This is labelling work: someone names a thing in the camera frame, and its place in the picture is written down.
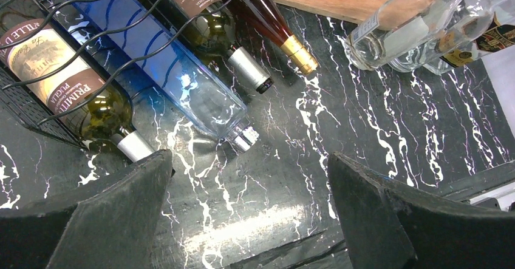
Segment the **red black wine rack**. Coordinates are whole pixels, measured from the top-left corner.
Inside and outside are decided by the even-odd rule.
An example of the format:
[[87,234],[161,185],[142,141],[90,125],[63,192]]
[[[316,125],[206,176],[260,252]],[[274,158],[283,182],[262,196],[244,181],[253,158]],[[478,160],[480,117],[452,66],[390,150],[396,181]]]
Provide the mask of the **red black wine rack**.
[[151,80],[206,135],[242,151],[258,140],[247,107],[137,0],[66,0],[121,48],[107,72],[37,0],[1,0],[1,64],[81,141],[108,141],[133,161],[154,152],[133,124],[115,78],[130,67]]

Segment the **clear bottle gold label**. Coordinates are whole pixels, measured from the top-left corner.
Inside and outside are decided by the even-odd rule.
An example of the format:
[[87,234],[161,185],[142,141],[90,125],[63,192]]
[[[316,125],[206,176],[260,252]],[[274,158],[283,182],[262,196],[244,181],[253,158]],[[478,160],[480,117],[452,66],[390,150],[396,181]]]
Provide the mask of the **clear bottle gold label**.
[[510,13],[501,15],[500,12],[497,12],[485,33],[471,43],[461,46],[423,67],[436,75],[441,75],[513,45],[514,16]]

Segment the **clear round glass bottle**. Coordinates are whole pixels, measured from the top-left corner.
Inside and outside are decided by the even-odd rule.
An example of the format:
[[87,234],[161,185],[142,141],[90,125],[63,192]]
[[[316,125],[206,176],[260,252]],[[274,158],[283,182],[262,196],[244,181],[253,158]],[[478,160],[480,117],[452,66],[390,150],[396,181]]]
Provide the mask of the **clear round glass bottle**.
[[465,46],[486,32],[494,15],[514,16],[514,0],[462,0],[442,34],[389,62],[398,72],[411,72]]

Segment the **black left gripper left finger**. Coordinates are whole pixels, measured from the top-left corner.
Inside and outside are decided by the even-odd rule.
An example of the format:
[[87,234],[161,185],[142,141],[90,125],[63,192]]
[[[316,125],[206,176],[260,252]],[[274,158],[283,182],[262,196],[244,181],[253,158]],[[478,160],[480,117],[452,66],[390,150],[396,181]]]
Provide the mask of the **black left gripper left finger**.
[[172,153],[1,211],[2,268],[148,268]]

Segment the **blue square glass bottle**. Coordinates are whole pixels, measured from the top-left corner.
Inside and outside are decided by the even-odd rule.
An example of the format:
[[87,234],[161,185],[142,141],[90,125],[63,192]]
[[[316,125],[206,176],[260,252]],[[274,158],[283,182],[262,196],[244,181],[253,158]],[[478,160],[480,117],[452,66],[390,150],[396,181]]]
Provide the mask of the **blue square glass bottle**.
[[138,0],[76,0],[202,133],[249,150],[259,138],[247,107]]

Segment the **dark bottle gold foil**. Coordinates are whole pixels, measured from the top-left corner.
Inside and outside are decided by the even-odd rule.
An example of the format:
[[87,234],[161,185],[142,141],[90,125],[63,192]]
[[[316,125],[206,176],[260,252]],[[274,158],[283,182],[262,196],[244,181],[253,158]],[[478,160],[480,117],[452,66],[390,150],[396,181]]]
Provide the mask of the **dark bottle gold foil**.
[[274,0],[223,0],[238,18],[253,26],[275,43],[301,73],[309,75],[318,68],[315,57],[287,25]]

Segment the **dark bottle brown label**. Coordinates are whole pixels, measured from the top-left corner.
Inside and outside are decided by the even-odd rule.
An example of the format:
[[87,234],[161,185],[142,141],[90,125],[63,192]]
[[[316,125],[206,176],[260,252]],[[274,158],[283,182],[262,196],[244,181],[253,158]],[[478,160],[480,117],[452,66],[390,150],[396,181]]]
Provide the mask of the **dark bottle brown label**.
[[84,144],[105,141],[132,162],[155,150],[132,124],[132,102],[117,86],[106,86],[95,62],[81,55],[64,66],[76,51],[66,35],[50,22],[42,30],[41,9],[31,0],[1,10],[2,64],[16,81],[38,79],[28,88]]

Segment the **wooden board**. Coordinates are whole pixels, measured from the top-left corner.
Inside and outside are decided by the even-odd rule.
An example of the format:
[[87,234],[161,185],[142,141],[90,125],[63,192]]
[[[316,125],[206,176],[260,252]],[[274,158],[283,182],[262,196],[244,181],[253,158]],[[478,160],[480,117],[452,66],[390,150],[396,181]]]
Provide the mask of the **wooden board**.
[[278,4],[309,13],[361,23],[387,0],[275,0]]

